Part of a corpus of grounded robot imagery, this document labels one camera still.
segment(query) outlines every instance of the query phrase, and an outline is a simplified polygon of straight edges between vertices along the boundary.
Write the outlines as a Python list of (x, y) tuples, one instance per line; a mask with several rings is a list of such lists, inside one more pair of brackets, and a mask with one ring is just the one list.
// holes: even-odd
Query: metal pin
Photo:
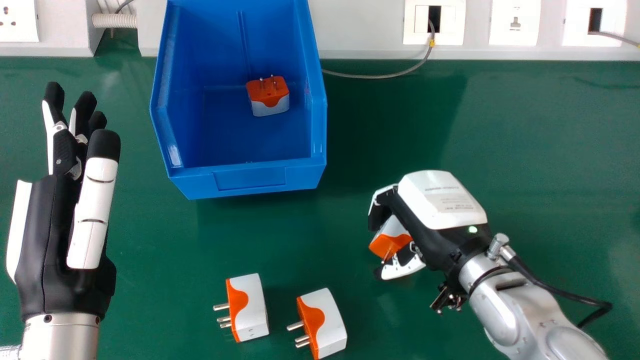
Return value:
[(296, 344), (309, 340), (309, 335), (303, 335), (296, 339)]
[(213, 311), (220, 311), (229, 308), (229, 303), (226, 302), (224, 304), (213, 305)]
[(287, 326), (287, 331), (293, 331), (293, 330), (299, 329), (299, 328), (301, 328), (303, 326), (305, 326), (305, 323), (303, 323), (303, 322), (292, 323), (291, 325)]
[(306, 347), (307, 345), (309, 345), (309, 341), (302, 341), (296, 344), (296, 348)]

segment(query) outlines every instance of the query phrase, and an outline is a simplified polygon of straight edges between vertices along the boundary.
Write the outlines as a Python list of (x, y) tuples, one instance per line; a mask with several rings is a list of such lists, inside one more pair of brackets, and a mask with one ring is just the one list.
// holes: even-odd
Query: green table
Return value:
[[(105, 39), (93, 59), (0, 58), (2, 243), (15, 181), (47, 171), (47, 81), (71, 101), (94, 91), (122, 137), (108, 249), (118, 284), (100, 359), (311, 359), (284, 327), (298, 321), (295, 298), (325, 286), (349, 333), (334, 359), (502, 359), (468, 306), (429, 310), (440, 274), (372, 278), (371, 195), (424, 168), (453, 172), (540, 277), (612, 300), (588, 332), (613, 359), (640, 356), (640, 63), (432, 61), (401, 79), (327, 77), (329, 159), (316, 191), (197, 202), (163, 168), (148, 115), (154, 64), (131, 33)], [(407, 64), (324, 63), (364, 73)], [(236, 344), (211, 306), (225, 301), (227, 277), (252, 272), (272, 335)], [(0, 343), (18, 343), (8, 276), (0, 293)], [(560, 303), (575, 322), (591, 311)]]

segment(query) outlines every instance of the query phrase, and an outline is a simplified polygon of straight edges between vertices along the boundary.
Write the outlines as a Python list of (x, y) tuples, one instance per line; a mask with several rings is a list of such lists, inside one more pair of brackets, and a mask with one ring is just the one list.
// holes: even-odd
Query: plug in blue bin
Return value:
[[(254, 117), (247, 81), (283, 76), (289, 111)], [(169, 0), (150, 112), (189, 199), (316, 188), (326, 94), (307, 0)]]

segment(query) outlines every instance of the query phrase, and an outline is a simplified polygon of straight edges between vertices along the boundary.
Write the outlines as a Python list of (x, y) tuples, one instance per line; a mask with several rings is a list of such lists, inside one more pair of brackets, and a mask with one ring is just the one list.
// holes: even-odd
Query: robotic arm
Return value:
[(115, 292), (116, 268), (106, 255), (120, 138), (82, 94), (69, 123), (64, 91), (49, 83), (42, 101), (49, 175), (18, 181), (6, 269), (20, 296), (22, 345), (0, 358), (95, 359), (99, 324)]
[[(431, 304), (461, 310), (468, 301), (491, 343), (512, 360), (606, 360), (602, 348), (580, 328), (602, 316), (608, 302), (553, 288), (531, 273), (509, 238), (493, 238), (486, 213), (451, 174), (425, 170), (378, 190), (369, 208), (370, 250), (382, 259), (376, 277), (441, 271), (445, 281)], [(552, 293), (598, 306), (578, 327)]]

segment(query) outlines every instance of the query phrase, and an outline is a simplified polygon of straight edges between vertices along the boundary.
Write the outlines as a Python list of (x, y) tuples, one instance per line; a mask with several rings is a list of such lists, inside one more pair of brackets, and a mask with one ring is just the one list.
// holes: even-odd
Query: electrical outlet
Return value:
[(39, 42), (35, 0), (0, 0), (0, 42)]
[(566, 0), (564, 46), (619, 47), (622, 42), (589, 35), (604, 31), (623, 36), (627, 21), (627, 0)]
[(466, 13), (466, 0), (406, 0), (403, 44), (426, 44), (431, 33), (431, 20), (436, 30), (436, 44), (462, 45)]
[(540, 0), (493, 0), (489, 44), (535, 46), (540, 9)]

